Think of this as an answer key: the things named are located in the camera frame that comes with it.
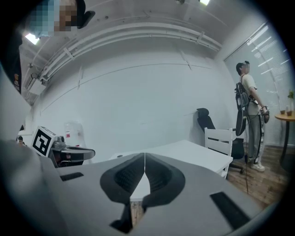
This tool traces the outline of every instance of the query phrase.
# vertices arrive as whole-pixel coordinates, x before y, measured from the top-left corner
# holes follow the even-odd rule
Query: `white t-shirt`
[[[242,85],[244,86],[248,97],[250,95],[249,89],[251,87],[254,87],[255,89],[257,89],[253,77],[248,74],[241,76],[240,81],[242,81]],[[253,102],[249,102],[248,115],[257,115],[260,112],[260,109],[261,109],[260,105],[256,105]]]

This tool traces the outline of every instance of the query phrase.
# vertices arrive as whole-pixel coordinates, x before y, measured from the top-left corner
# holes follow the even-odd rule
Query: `table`
[[[292,172],[293,165],[294,165],[294,156],[290,154],[286,155],[286,150],[287,150],[288,139],[289,139],[290,122],[295,121],[295,112],[293,111],[291,116],[287,116],[287,114],[277,114],[275,115],[275,118],[286,121],[286,135],[285,135],[284,148],[283,148],[283,153],[280,159],[280,163],[284,170],[286,170],[287,172]]]
[[[227,174],[228,166],[233,158],[222,153],[215,152],[187,140],[170,143],[167,145],[147,148],[125,153],[116,153],[110,159],[120,158],[133,153],[153,153],[166,157],[175,158],[190,164],[199,165],[218,173],[221,176]],[[150,194],[149,181],[144,174],[134,193],[131,201],[141,201],[144,196]]]

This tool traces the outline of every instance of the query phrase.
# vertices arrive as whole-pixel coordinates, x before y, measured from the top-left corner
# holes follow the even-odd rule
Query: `round wooden table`
[[[287,145],[288,145],[288,139],[289,139],[289,129],[290,129],[290,122],[295,122],[295,111],[292,112],[291,116],[287,116],[287,114],[278,114],[275,115],[275,118],[279,120],[286,121],[286,135],[285,135],[285,142],[284,142],[284,148],[283,153],[280,159],[281,166],[286,170],[287,172],[292,172],[294,168],[294,162],[295,157],[294,155],[286,154]]]

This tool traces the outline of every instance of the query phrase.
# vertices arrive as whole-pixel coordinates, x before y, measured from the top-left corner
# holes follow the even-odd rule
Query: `green plant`
[[[294,91],[293,91],[293,90],[290,90],[290,91],[289,91],[288,98],[292,98],[292,99],[294,99]]]

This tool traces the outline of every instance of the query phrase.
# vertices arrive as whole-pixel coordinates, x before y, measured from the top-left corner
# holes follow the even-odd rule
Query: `ceiling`
[[[175,0],[85,0],[86,10],[96,14],[89,24],[77,30],[61,32],[54,37],[41,37],[36,45],[26,38],[20,47],[23,75],[23,97],[33,104],[37,95],[24,86],[32,73],[39,74],[44,66],[57,57],[63,48],[102,30],[131,23],[165,23],[182,26],[223,44],[227,35],[244,17],[244,5],[237,0],[210,0],[206,6],[198,0],[185,0],[183,5]]]

